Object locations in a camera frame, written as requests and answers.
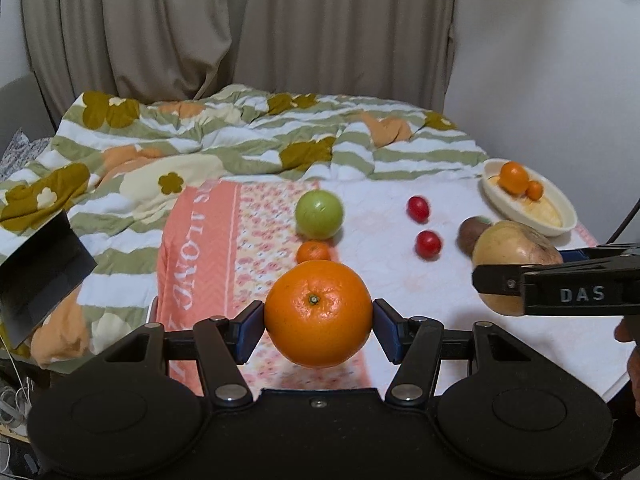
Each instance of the kiwi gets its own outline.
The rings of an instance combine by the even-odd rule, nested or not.
[[[484,216],[473,216],[462,222],[458,230],[458,247],[460,250],[471,257],[478,238],[491,227],[491,225],[491,220]]]

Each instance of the white cloth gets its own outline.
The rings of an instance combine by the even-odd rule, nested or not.
[[[340,260],[367,284],[372,298],[383,298],[402,316],[428,316],[455,330],[492,321],[610,400],[628,380],[632,346],[615,341],[617,317],[503,317],[479,299],[471,285],[471,260],[456,245],[458,228],[471,216],[500,219],[482,198],[476,179],[423,177],[413,181],[322,182],[344,203]],[[406,202],[424,196],[431,217],[422,225],[406,214]],[[443,240],[437,260],[414,253],[415,237],[433,230]],[[573,231],[552,240],[559,249],[585,247]],[[372,384],[384,395],[398,367],[390,364],[372,334],[364,347]],[[466,376],[466,362],[443,362],[436,394]]]

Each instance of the blue gripper pad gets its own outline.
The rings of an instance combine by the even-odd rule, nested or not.
[[[237,323],[239,327],[238,342],[236,343],[237,364],[244,364],[249,360],[264,333],[264,303],[254,301],[246,310],[249,311],[248,314],[245,314],[246,317],[243,315],[245,311],[242,311],[232,321],[232,323]]]
[[[379,306],[373,302],[373,333],[378,338],[380,346],[389,362],[397,365],[402,362],[402,343],[398,334],[398,326]]]
[[[568,251],[560,251],[560,255],[562,256],[562,260],[564,263],[568,264],[570,262],[582,262],[584,260],[588,260],[589,257],[586,256],[581,249],[572,249]]]

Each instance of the black cable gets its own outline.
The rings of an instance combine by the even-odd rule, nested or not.
[[[634,216],[636,216],[636,213],[639,210],[640,210],[640,200],[638,200],[636,202],[636,205],[634,206],[634,208],[631,211],[629,211],[629,214],[622,221],[622,224],[619,225],[619,227],[616,229],[616,231],[610,236],[609,240],[607,240],[607,245],[608,244],[612,244],[613,242],[615,242],[618,239],[618,237],[622,234],[622,231],[624,231],[626,229],[626,227],[634,219]]]

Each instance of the curtain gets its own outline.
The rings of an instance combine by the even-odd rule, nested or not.
[[[89,89],[142,102],[269,91],[442,110],[454,0],[22,0],[52,118]]]

